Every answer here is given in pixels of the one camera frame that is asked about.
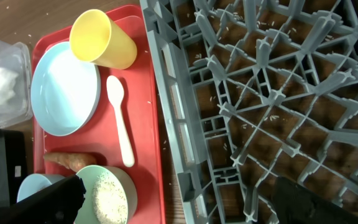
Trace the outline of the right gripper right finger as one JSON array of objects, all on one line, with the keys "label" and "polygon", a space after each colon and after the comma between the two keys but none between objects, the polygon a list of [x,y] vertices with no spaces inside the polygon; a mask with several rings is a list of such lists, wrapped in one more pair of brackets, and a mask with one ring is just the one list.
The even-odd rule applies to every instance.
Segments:
[{"label": "right gripper right finger", "polygon": [[286,177],[276,179],[272,204],[280,224],[358,224],[357,216]]}]

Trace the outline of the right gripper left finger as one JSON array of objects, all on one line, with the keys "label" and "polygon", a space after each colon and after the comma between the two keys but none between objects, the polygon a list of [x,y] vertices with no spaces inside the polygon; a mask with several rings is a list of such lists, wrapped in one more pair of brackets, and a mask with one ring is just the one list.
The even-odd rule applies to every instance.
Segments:
[{"label": "right gripper left finger", "polygon": [[85,185],[71,175],[0,211],[0,224],[74,224]]}]

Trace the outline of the small light blue bowl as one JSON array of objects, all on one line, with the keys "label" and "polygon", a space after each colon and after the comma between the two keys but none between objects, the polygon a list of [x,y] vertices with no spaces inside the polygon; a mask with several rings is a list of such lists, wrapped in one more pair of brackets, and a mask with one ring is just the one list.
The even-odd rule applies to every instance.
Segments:
[{"label": "small light blue bowl", "polygon": [[17,203],[27,197],[43,190],[46,187],[64,179],[64,176],[58,174],[31,174],[28,175],[19,187],[17,194]]}]

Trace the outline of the white rice pile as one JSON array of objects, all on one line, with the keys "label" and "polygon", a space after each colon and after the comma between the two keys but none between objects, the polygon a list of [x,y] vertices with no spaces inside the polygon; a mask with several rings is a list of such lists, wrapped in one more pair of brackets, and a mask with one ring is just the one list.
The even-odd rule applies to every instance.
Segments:
[{"label": "white rice pile", "polygon": [[125,224],[127,199],[118,179],[111,173],[98,176],[93,187],[93,208],[101,224]]}]

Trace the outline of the mint green bowl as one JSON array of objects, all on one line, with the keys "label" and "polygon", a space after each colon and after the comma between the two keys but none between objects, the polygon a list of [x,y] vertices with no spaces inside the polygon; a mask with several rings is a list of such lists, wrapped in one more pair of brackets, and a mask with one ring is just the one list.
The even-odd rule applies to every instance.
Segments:
[{"label": "mint green bowl", "polygon": [[86,193],[75,224],[126,224],[134,216],[136,188],[122,169],[90,165],[76,175],[83,181]]}]

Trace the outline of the white plastic spoon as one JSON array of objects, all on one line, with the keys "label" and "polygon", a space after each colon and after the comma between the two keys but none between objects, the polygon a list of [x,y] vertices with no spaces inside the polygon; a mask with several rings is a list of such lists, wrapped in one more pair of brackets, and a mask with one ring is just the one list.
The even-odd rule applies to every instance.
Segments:
[{"label": "white plastic spoon", "polygon": [[117,135],[121,148],[122,161],[126,167],[132,167],[135,164],[135,158],[121,109],[124,99],[124,87],[117,77],[110,75],[106,80],[106,88],[108,100],[114,108],[116,117]]}]

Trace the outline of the black waste tray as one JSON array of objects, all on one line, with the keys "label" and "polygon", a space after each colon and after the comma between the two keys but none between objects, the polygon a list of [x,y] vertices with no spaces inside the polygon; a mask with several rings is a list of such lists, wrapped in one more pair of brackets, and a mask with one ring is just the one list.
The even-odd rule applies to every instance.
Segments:
[{"label": "black waste tray", "polygon": [[26,176],[24,134],[0,129],[0,210],[17,202],[19,187]]}]

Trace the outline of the grey dishwasher rack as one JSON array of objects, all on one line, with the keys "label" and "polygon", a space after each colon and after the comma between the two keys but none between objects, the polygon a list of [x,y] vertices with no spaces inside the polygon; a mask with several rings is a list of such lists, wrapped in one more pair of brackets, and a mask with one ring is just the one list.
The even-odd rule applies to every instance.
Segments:
[{"label": "grey dishwasher rack", "polygon": [[285,177],[358,216],[358,1],[142,1],[187,223],[278,223]]}]

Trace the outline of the orange carrot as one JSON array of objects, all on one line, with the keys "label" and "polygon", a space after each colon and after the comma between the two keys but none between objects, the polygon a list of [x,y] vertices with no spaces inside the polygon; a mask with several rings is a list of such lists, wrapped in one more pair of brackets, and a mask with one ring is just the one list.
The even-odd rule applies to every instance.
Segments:
[{"label": "orange carrot", "polygon": [[48,152],[44,154],[44,160],[54,162],[74,172],[78,172],[86,166],[97,164],[94,156],[85,153]]}]

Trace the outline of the red plastic tray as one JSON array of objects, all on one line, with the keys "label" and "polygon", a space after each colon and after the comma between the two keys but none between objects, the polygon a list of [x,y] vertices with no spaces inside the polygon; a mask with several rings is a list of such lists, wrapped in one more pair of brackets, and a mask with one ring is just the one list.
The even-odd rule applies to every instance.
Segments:
[{"label": "red plastic tray", "polygon": [[[44,161],[46,152],[92,153],[99,165],[118,167],[133,180],[138,205],[131,223],[165,223],[155,77],[142,10],[139,5],[127,4],[108,11],[107,15],[135,41],[137,59],[126,70],[99,68],[101,96],[98,107],[90,121],[77,132],[56,137],[34,123],[34,172],[72,175],[71,170]],[[110,75],[120,79],[124,87],[122,112],[135,154],[133,167],[122,163],[114,109],[106,93],[106,80]]]}]

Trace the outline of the large light blue plate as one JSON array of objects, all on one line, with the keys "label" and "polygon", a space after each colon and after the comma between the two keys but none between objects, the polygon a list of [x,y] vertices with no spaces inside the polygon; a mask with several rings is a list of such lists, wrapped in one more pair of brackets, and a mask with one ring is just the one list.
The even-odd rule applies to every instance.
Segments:
[{"label": "large light blue plate", "polygon": [[93,116],[101,94],[96,65],[78,60],[69,42],[48,49],[32,79],[30,100],[40,127],[53,136],[67,136]]}]

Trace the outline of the clear plastic bin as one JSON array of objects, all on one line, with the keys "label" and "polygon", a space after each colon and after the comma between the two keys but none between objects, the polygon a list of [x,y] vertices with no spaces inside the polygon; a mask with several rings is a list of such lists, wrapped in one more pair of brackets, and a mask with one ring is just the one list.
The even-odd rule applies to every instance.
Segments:
[{"label": "clear plastic bin", "polygon": [[0,128],[31,119],[31,77],[29,48],[0,40]]}]

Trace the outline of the yellow plastic cup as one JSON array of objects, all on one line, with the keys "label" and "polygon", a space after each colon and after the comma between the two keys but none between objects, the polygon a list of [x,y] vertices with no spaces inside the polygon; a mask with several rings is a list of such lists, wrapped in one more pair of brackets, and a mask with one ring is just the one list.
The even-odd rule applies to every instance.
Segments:
[{"label": "yellow plastic cup", "polygon": [[129,68],[137,57],[135,42],[99,9],[85,11],[76,19],[69,44],[78,60],[119,70]]}]

